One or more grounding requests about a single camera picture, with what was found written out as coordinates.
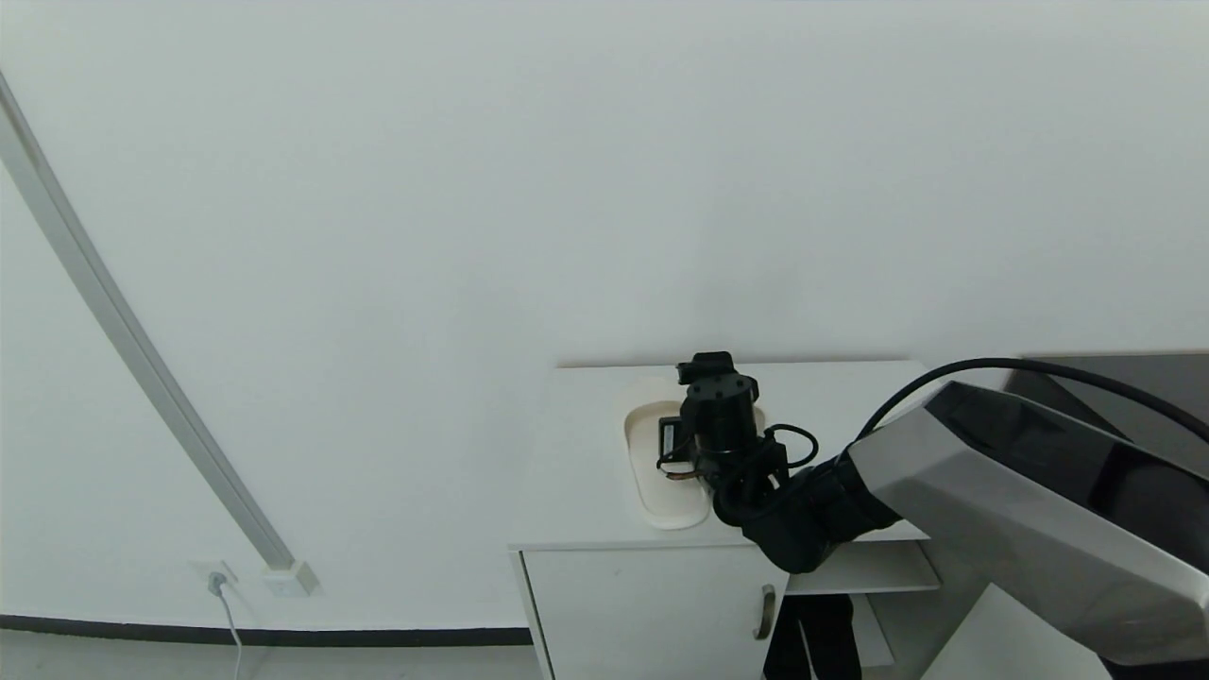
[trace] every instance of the black panel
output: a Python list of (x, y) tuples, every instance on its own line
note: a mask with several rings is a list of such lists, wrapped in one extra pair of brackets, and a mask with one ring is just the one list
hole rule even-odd
[(960, 382), (925, 407), (971, 449), (1209, 574), (1209, 483), (1016, 394)]
[[(145, 626), (139, 623), (102, 623), (34, 616), (0, 616), (0, 628), (28, 633), (138, 640), (144, 642), (185, 642), (191, 645), (232, 645), (226, 628), (190, 626)], [(447, 630), (268, 630), (241, 629), (244, 645), (253, 647), (496, 647), (532, 645), (528, 628), (457, 628)]]

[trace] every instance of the black object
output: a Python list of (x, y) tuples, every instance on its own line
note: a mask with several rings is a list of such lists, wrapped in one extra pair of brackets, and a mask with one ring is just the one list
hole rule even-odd
[(690, 462), (690, 449), (683, 445), (687, 438), (684, 421), (679, 416), (659, 419), (659, 462)]
[[(715, 514), (742, 528), (773, 564), (789, 574), (814, 571), (840, 543), (898, 521), (868, 491), (846, 454), (791, 477), (792, 467), (818, 453), (818, 442), (786, 425), (760, 434), (754, 409), (759, 385), (735, 370), (729, 352), (698, 353), (676, 368), (679, 382), (688, 385), (681, 419), (694, 437), (690, 460), (715, 491)], [(775, 438), (779, 430), (809, 438), (814, 450), (791, 465)]]
[(862, 678), (848, 595), (799, 595), (781, 603), (764, 658), (764, 678), (803, 680), (810, 678), (811, 668), (818, 680)]
[[(0, 629), (140, 642), (232, 645), (229, 628), (108, 623), (36, 616), (0, 616)], [(488, 647), (533, 644), (528, 628), (456, 628), (430, 630), (272, 630), (239, 629), (251, 647)]]
[(688, 385), (681, 419), (695, 438), (693, 467), (711, 486), (759, 440), (756, 399), (759, 385), (735, 370), (729, 352), (701, 352), (692, 362), (677, 364), (679, 384)]

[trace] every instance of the white wall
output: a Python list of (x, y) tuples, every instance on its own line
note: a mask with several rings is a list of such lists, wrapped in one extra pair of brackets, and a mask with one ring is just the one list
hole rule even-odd
[[(324, 595), (255, 553), (4, 208), (4, 609), (521, 624), (544, 371), (1209, 345), (1209, 6), (4, 5), (132, 306)], [(809, 426), (810, 414), (802, 414)]]

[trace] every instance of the black cable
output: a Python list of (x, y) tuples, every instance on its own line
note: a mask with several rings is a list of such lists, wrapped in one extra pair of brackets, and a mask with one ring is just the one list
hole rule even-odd
[(1007, 357), (987, 357), (980, 359), (966, 359), (961, 362), (954, 362), (951, 364), (942, 365), (941, 368), (932, 369), (924, 375), (912, 380), (906, 387), (895, 392), (886, 403), (881, 404), (877, 411), (869, 416), (868, 422), (861, 428), (861, 433), (857, 434), (857, 439), (866, 437), (877, 430), (878, 423), (881, 419), (886, 417), (895, 407), (903, 402), (907, 397), (910, 397), (916, 390), (927, 385), (929, 382), (950, 375), (954, 373), (960, 373), (962, 370), (971, 370), (976, 368), (1005, 368), (1011, 370), (1028, 370), (1032, 373), (1041, 373), (1046, 375), (1054, 375), (1058, 378), (1065, 378), (1066, 380), (1074, 380), (1075, 382), (1082, 382), (1084, 385), (1091, 385), (1093, 387), (1099, 387), (1106, 392), (1112, 392), (1113, 394), (1124, 397), (1130, 402), (1141, 404), (1152, 411), (1163, 415), (1178, 425), (1182, 426), (1188, 432), (1192, 432), (1203, 442), (1209, 444), (1209, 425), (1197, 416), (1190, 414), (1188, 411), (1176, 407), (1175, 404), (1161, 399), (1150, 392), (1139, 390), (1133, 385), (1121, 382), (1120, 380), (1113, 380), (1111, 378), (1105, 378), (1087, 370), (1080, 370), (1077, 368), (1070, 368), (1049, 362), (1040, 362), (1036, 359), (1014, 359)]
[(774, 432), (780, 432), (782, 430), (786, 432), (793, 432), (794, 434), (800, 434), (805, 437), (806, 439), (810, 440), (810, 446), (811, 446), (810, 453), (806, 454), (804, 459), (789, 463), (789, 469), (793, 469), (796, 467), (802, 467), (808, 462), (815, 460), (815, 456), (818, 455), (818, 439), (809, 430), (803, 430), (796, 425), (777, 423), (765, 430), (764, 436), (771, 439)]

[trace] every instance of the black robotic arm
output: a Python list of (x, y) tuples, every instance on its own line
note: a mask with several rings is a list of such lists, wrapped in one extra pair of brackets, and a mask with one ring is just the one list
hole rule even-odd
[[(817, 442), (793, 426), (759, 432), (759, 386), (729, 353), (677, 368), (688, 387), (677, 448), (688, 449), (690, 476), (713, 490), (718, 518), (781, 569), (812, 571), (837, 546), (906, 518), (1100, 655), (1112, 678), (1209, 679), (1205, 479), (1039, 403), (960, 382), (881, 425), (920, 387), (967, 368), (1088, 382), (1209, 443), (1209, 426), (1186, 411), (1068, 367), (973, 359), (920, 376), (840, 455), (805, 467)], [(780, 431), (809, 437), (815, 451), (788, 461)]]

